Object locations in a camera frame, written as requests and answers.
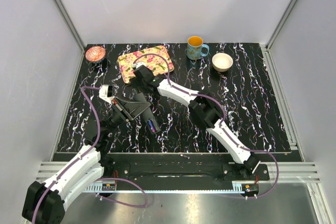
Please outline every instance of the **black marble tabletop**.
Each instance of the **black marble tabletop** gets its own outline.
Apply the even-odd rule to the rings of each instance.
[[[106,58],[93,65],[83,60],[66,117],[57,152],[77,152],[84,140],[87,120],[93,117],[80,93],[81,86],[110,84],[114,94],[132,98],[132,88],[125,85],[117,58],[120,55],[160,44],[107,44]],[[259,44],[210,43],[210,53],[198,61],[186,57],[186,44],[164,44],[174,63],[171,79],[193,90],[209,89],[227,111],[226,124],[248,148],[271,152],[290,152],[290,146],[270,83]],[[232,56],[233,66],[224,74],[212,67],[211,58],[218,52]],[[87,90],[101,118],[110,112],[109,105],[98,98],[97,91]],[[151,135],[145,124],[136,119],[112,130],[111,152],[130,153],[213,153],[226,152],[205,130],[189,119],[188,108],[166,97],[146,94],[162,132]]]

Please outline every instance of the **blue mug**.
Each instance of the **blue mug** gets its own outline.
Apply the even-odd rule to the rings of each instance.
[[[202,53],[202,49],[206,48],[207,52]],[[187,56],[191,60],[198,60],[200,57],[207,56],[209,54],[209,46],[203,44],[203,40],[199,36],[192,36],[188,39]]]

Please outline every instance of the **metallic floor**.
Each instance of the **metallic floor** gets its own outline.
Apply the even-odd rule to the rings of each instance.
[[[143,203],[141,194],[112,197],[131,204]],[[147,208],[137,209],[82,194],[61,224],[318,223],[304,184],[280,184],[265,198],[248,201],[206,194],[151,194],[149,200]]]

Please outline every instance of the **wall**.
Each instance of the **wall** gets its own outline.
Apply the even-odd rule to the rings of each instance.
[[[0,223],[19,223],[81,53],[52,0],[0,0],[0,9]]]
[[[336,0],[300,0],[271,49],[307,160],[336,215]]]
[[[266,43],[290,0],[62,0],[85,43]]]

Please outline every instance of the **floral cutting board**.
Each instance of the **floral cutting board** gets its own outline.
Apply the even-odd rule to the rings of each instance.
[[[174,70],[172,60],[170,59],[168,52],[164,46],[156,46],[152,48],[143,49],[141,51],[132,52],[130,54],[118,57],[118,63],[121,70],[122,79],[126,84],[129,84],[130,79],[135,77],[132,68],[133,62],[136,60],[136,58],[142,56],[143,54],[148,53],[161,55],[168,61],[170,71]],[[155,76],[157,76],[158,74],[164,74],[168,72],[166,63],[161,58],[156,57],[155,55],[144,56],[137,62],[141,61],[146,63],[146,66],[153,71]]]

